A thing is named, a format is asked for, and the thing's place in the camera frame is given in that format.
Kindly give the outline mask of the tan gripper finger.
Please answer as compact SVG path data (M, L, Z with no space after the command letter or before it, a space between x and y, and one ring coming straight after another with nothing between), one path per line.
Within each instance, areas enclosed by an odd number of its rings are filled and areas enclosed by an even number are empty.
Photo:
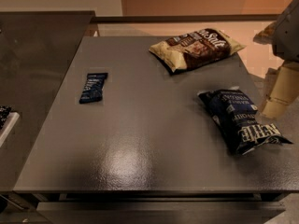
M279 69L267 71L260 112L267 118L277 119L298 96L299 63L284 61Z
M271 44L275 32L276 23L273 21L253 37L253 41L259 44Z

